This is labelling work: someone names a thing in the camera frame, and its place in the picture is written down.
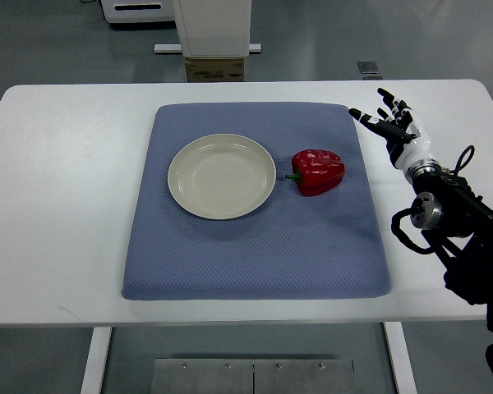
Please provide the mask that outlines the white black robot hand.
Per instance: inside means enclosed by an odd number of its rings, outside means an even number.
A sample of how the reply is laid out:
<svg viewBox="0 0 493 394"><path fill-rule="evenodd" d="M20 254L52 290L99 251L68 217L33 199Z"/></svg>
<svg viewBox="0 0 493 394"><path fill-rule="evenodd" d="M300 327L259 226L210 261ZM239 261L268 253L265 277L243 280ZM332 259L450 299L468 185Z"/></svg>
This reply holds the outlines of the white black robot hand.
<svg viewBox="0 0 493 394"><path fill-rule="evenodd" d="M431 153L431 139L419 115L404 100L389 91L379 88L378 94L389 109L379 108L378 117L350 108L348 113L361 125L386 141L389 160L394 168L400 170L412 184L415 173L425 168L427 171L440 169L439 163Z"/></svg>

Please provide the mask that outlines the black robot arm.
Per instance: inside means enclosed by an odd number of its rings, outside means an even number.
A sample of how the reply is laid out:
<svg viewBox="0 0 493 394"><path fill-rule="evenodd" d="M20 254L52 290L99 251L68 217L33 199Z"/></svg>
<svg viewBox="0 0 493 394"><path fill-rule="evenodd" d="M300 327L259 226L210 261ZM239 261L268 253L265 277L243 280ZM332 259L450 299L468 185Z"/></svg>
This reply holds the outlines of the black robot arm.
<svg viewBox="0 0 493 394"><path fill-rule="evenodd" d="M486 306L493 332L493 208L459 175L474 154L468 146L455 168L427 159L408 170L416 197L391 219L391 231L418 254L435 254L445 287L470 305Z"/></svg>

